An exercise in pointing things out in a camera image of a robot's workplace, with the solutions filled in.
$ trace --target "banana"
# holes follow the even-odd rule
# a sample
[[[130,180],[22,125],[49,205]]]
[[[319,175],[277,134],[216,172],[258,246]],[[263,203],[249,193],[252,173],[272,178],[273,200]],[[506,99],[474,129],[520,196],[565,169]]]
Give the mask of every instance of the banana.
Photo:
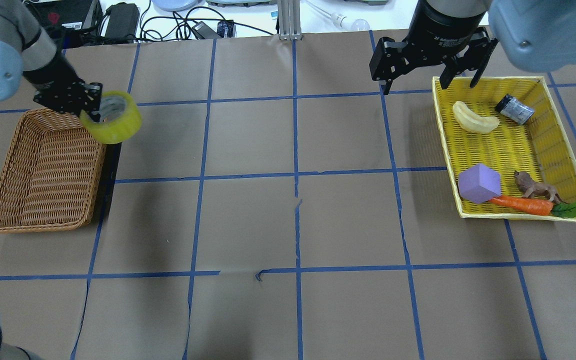
[[[452,112],[462,129],[471,133],[487,134],[499,126],[499,118],[495,116],[480,116],[463,101],[452,105]]]

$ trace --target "carrot leaf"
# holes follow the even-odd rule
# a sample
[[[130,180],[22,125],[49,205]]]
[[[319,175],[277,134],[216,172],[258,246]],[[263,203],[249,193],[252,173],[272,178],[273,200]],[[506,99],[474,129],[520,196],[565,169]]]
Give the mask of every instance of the carrot leaf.
[[[560,202],[552,207],[550,213],[560,218],[574,218],[576,217],[576,202]]]

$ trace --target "purple cube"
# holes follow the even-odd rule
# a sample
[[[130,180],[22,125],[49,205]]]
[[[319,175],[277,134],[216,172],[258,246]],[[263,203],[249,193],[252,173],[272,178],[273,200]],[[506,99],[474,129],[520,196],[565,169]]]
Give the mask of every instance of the purple cube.
[[[481,204],[501,195],[501,175],[479,163],[459,174],[459,195]]]

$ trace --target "carrot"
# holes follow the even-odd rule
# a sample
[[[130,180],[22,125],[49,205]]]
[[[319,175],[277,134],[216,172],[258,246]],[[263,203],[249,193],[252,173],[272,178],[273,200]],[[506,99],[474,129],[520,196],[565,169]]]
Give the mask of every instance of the carrot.
[[[491,198],[488,202],[532,215],[549,215],[554,206],[550,201],[540,198],[512,197],[505,194]]]

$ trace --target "roll of tape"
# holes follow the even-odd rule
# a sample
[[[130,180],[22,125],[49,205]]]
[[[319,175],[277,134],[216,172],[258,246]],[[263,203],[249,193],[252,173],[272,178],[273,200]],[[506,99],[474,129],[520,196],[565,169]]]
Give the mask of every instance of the roll of tape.
[[[124,91],[107,91],[99,105],[101,121],[94,122],[86,111],[79,120],[94,139],[102,144],[118,144],[132,137],[142,127],[142,116],[133,97]]]

